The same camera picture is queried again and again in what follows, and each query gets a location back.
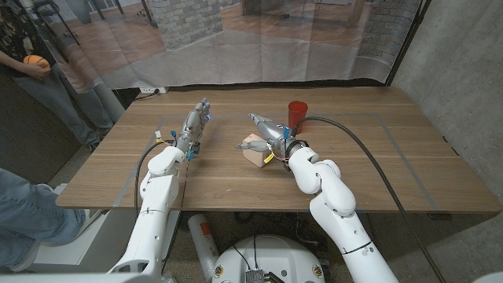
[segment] orange ball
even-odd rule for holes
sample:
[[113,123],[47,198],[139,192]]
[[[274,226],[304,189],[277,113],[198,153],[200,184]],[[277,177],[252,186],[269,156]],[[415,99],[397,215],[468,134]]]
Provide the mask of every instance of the orange ball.
[[49,62],[46,59],[40,57],[39,55],[28,55],[23,59],[23,63],[25,64],[37,64],[39,62],[47,63],[47,66],[44,66],[42,68],[50,68]]

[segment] wooden table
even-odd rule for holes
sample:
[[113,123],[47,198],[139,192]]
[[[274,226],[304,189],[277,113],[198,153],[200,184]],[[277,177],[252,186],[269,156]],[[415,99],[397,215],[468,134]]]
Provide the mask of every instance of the wooden table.
[[[211,120],[200,155],[190,161],[188,182],[180,174],[174,209],[222,211],[305,211],[313,196],[303,194],[291,172],[273,160],[258,168],[234,146],[250,133],[260,135],[248,117],[254,112],[283,123],[288,103],[305,101],[308,116],[334,119],[352,130],[376,157],[404,208],[410,212],[496,213],[501,205],[451,149],[420,109],[398,88],[220,89],[177,88],[133,103],[106,139],[58,197],[66,208],[132,208],[133,172],[140,155],[160,129],[177,132],[202,98]],[[397,208],[376,169],[341,130],[310,121],[297,138],[308,140],[320,160],[334,160],[354,192],[357,209],[395,212]],[[161,149],[152,151],[150,156]],[[141,169],[145,175],[146,165]]]

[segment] orange label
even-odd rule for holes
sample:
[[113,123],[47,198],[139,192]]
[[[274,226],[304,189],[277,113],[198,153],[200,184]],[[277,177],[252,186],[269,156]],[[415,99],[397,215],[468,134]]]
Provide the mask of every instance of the orange label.
[[207,224],[207,222],[201,223],[200,226],[204,236],[211,235],[210,226]]

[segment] hand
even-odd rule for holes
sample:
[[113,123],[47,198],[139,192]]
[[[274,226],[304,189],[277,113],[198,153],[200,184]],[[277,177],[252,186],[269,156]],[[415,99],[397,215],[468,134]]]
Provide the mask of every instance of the hand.
[[50,67],[47,63],[24,64],[21,69],[23,73],[37,80],[44,80],[50,74]]

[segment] power strip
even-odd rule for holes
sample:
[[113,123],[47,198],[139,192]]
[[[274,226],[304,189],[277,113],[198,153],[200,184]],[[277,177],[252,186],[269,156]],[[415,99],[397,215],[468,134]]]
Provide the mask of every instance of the power strip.
[[156,90],[159,90],[159,94],[167,93],[169,87],[140,87],[140,91],[142,94],[153,94]]

